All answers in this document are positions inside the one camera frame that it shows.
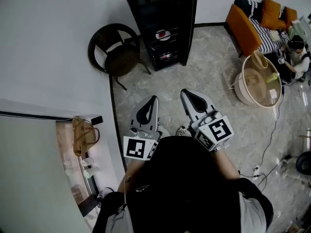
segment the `person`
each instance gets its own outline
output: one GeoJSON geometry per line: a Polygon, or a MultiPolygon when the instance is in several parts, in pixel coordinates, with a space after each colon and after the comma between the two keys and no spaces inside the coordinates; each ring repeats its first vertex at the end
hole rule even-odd
{"type": "Polygon", "coordinates": [[[280,50],[285,52],[285,65],[290,71],[287,72],[284,79],[298,80],[302,78],[310,65],[310,55],[307,53],[303,39],[298,35],[294,35],[280,50]]]}
{"type": "Polygon", "coordinates": [[[166,132],[150,161],[131,161],[118,191],[104,197],[93,233],[268,229],[273,218],[269,200],[240,178],[224,150],[211,153],[185,133],[185,127],[177,130],[179,136],[166,132]],[[130,222],[120,214],[125,208],[130,222]],[[121,227],[121,221],[132,231],[121,227]]]}

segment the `black cabinet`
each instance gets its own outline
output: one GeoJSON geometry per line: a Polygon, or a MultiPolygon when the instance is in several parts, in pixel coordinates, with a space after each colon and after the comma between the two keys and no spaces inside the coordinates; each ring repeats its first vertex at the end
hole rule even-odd
{"type": "Polygon", "coordinates": [[[156,71],[187,64],[197,0],[127,0],[156,71]]]}

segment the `black chair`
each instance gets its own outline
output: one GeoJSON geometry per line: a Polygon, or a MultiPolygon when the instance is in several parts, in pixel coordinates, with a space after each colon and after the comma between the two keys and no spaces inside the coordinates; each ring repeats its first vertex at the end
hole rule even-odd
{"type": "Polygon", "coordinates": [[[140,44],[137,34],[131,28],[119,24],[108,24],[99,29],[91,38],[88,45],[88,58],[92,65],[99,71],[105,72],[115,77],[116,82],[126,90],[125,86],[118,81],[118,77],[129,73],[135,68],[137,63],[145,66],[146,71],[151,74],[147,65],[140,59],[140,44]],[[135,46],[124,43],[119,31],[128,33],[134,40],[135,46]],[[122,45],[107,52],[107,50],[114,44],[121,42],[122,45]],[[95,59],[95,46],[98,46],[106,55],[104,67],[100,66],[95,59]]]}

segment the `hand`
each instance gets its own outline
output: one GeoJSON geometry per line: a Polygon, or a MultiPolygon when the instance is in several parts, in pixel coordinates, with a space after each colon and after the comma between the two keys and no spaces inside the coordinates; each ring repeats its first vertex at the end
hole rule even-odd
{"type": "Polygon", "coordinates": [[[286,49],[286,44],[283,44],[282,47],[280,48],[280,51],[281,51],[281,52],[284,52],[285,49],[286,49]]]}

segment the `gray tile floor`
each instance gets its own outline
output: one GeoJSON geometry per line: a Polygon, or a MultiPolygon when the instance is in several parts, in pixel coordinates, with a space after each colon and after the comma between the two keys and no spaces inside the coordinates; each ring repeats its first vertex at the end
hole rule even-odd
{"type": "MultiPolygon", "coordinates": [[[[195,89],[210,96],[221,112],[228,116],[235,135],[225,151],[242,174],[252,176],[253,168],[261,162],[262,153],[270,142],[278,106],[264,109],[245,105],[238,100],[234,90],[228,89],[240,73],[244,57],[238,58],[226,30],[223,27],[196,28],[188,64],[184,67],[177,64],[154,72],[146,50],[142,50],[141,55],[152,74],[147,74],[139,64],[131,73],[119,78],[127,91],[113,84],[121,138],[133,107],[151,95],[158,97],[160,120],[171,135],[180,125],[188,126],[190,120],[183,110],[179,94],[183,88],[195,89]]],[[[311,127],[311,106],[305,105],[303,96],[311,103],[307,82],[285,87],[276,131],[260,173],[267,174],[287,154],[296,156],[303,152],[303,140],[298,136],[311,127]]],[[[282,178],[280,168],[281,164],[269,175],[263,192],[275,211],[270,233],[282,232],[290,222],[296,222],[296,217],[300,219],[311,203],[311,189],[300,180],[282,178]]]]}

